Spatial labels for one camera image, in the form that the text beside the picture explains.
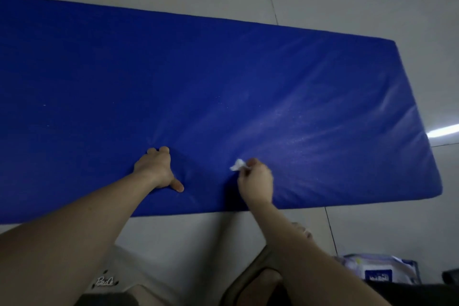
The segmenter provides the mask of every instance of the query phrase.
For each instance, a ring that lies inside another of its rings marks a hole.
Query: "blue exercise mat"
[[[0,222],[24,222],[169,146],[184,193],[135,216],[244,210],[258,157],[279,208],[442,192],[393,41],[50,0],[0,0]]]

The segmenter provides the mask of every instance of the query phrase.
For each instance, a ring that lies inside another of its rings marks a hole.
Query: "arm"
[[[5,305],[72,306],[135,208],[156,187],[183,185],[167,147],[148,149],[134,172],[0,235],[0,295]]]
[[[255,158],[242,169],[239,192],[274,252],[292,304],[390,306],[379,294],[324,253],[272,204],[271,171]]]

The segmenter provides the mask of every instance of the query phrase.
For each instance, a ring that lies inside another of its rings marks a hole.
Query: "person's left arm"
[[[1,234],[2,304],[74,305],[140,202],[169,185],[184,190],[170,169],[169,148],[151,148],[132,174]]]

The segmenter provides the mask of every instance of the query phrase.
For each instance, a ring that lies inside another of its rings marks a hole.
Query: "person's right arm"
[[[272,249],[295,306],[390,306],[357,276],[297,230],[272,204],[273,177],[256,158],[242,169],[239,192]]]

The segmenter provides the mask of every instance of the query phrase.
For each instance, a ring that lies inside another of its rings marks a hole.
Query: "white tissue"
[[[236,162],[234,163],[234,166],[230,167],[229,169],[232,170],[233,172],[236,172],[237,170],[240,170],[243,167],[248,168],[246,163],[242,161],[240,158],[238,158]]]

